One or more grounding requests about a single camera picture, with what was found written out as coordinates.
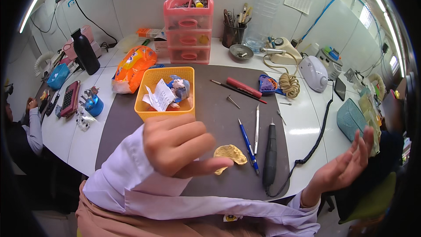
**plastic tray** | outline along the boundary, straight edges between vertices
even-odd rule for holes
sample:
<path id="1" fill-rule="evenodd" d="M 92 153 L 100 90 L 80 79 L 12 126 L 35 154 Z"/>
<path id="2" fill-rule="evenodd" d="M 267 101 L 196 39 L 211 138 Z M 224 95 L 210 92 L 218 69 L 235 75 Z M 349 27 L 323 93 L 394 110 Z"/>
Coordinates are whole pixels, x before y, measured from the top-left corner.
<path id="1" fill-rule="evenodd" d="M 58 65 L 51 73 L 50 78 L 47 81 L 48 86 L 54 90 L 60 89 L 63 83 L 66 81 L 69 73 L 70 70 L 65 63 Z"/>
<path id="2" fill-rule="evenodd" d="M 168 48 L 171 63 L 201 63 L 208 64 L 211 47 L 207 48 Z"/>
<path id="3" fill-rule="evenodd" d="M 207 47 L 211 45 L 212 30 L 167 31 L 168 47 Z"/>
<path id="4" fill-rule="evenodd" d="M 179 111 L 148 111 L 150 105 L 142 101 L 143 95 L 148 93 L 146 86 L 151 89 L 152 93 L 154 93 L 158 82 L 161 79 L 164 79 L 166 83 L 171 82 L 172 79 L 170 78 L 170 75 L 173 74 L 190 82 L 190 97 L 179 103 Z M 143 121 L 149 117 L 156 117 L 160 115 L 176 116 L 191 113 L 195 116 L 194 69 L 192 67 L 168 67 L 146 70 L 143 75 L 142 82 L 140 83 L 139 91 L 137 92 L 134 111 L 140 116 L 140 118 L 142 118 Z"/>
<path id="5" fill-rule="evenodd" d="M 348 98 L 339 108 L 336 121 L 338 127 L 351 142 L 354 140 L 355 131 L 360 129 L 362 137 L 364 127 L 367 125 L 364 115 L 351 98 Z"/>

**orange plastic bag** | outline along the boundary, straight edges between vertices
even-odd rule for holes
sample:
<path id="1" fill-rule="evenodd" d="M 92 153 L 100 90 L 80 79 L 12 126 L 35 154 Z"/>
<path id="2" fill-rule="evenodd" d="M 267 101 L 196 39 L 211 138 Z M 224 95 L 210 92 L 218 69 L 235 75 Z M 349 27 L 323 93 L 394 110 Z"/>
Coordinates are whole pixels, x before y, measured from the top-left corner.
<path id="1" fill-rule="evenodd" d="M 131 49 L 117 67 L 111 80 L 115 93 L 134 93 L 142 81 L 143 74 L 155 65 L 156 53 L 149 47 L 136 46 Z"/>

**pink plastic drawer unit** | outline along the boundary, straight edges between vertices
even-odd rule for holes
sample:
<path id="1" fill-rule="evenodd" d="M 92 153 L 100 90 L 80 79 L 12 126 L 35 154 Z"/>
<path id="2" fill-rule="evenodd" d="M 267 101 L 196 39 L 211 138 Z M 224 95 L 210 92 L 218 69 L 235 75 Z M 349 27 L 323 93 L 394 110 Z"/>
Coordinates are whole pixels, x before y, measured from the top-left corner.
<path id="1" fill-rule="evenodd" d="M 171 63 L 201 63 L 209 64 L 211 48 L 168 48 Z"/>
<path id="2" fill-rule="evenodd" d="M 207 47 L 211 37 L 212 30 L 167 31 L 168 47 Z"/>
<path id="3" fill-rule="evenodd" d="M 189 7 L 175 8 L 189 3 Z M 164 19 L 167 31 L 178 29 L 212 29 L 213 0 L 207 7 L 191 7 L 192 0 L 167 0 L 164 3 Z"/>

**gray work mat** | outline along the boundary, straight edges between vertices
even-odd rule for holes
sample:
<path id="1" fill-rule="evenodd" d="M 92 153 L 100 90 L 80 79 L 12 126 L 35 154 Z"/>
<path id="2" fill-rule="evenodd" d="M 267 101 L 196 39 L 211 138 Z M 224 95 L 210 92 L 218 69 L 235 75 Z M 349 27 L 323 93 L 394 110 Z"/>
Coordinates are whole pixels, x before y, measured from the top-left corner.
<path id="1" fill-rule="evenodd" d="M 255 114 L 256 107 L 260 103 L 245 95 L 231 91 L 210 81 L 226 83 L 228 77 L 232 77 L 250 87 L 258 89 L 258 78 L 262 71 L 235 68 L 225 66 L 197 65 L 192 66 L 195 71 L 196 93 L 196 119 L 202 121 L 216 139 L 216 147 L 232 144 L 238 147 L 248 157 L 247 149 L 241 134 L 238 119 L 244 125 L 247 136 L 254 148 Z M 99 144 L 95 169 L 101 168 L 102 163 L 115 150 L 118 144 L 143 122 L 134 112 L 134 103 L 137 92 L 131 95 L 117 94 L 108 114 L 107 121 L 102 131 Z M 238 109 L 226 100 L 231 95 L 233 100 L 240 106 Z M 182 193 L 182 196 L 219 196 L 242 199 L 272 199 L 266 196 L 262 186 L 264 156 L 267 143 L 267 133 L 271 119 L 276 125 L 277 135 L 277 173 L 275 183 L 271 186 L 271 193 L 275 194 L 289 174 L 289 160 L 282 120 L 277 115 L 278 104 L 274 95 L 263 97 L 267 104 L 260 103 L 260 131 L 258 153 L 256 155 L 260 175 L 257 176 L 250 162 L 223 171 L 219 176 L 208 175 L 192 178 Z M 213 157 L 213 151 L 203 155 L 200 159 Z M 281 194 L 283 196 L 289 188 L 289 182 Z"/>

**black smartphone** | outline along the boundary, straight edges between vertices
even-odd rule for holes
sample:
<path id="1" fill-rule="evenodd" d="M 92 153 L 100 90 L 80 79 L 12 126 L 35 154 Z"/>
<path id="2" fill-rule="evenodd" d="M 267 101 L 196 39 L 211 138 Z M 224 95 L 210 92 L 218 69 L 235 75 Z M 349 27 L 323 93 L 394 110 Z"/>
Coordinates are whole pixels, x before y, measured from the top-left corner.
<path id="1" fill-rule="evenodd" d="M 341 79 L 337 78 L 336 83 L 335 83 L 335 92 L 342 101 L 345 101 L 345 91 L 346 91 L 345 84 L 341 81 Z"/>

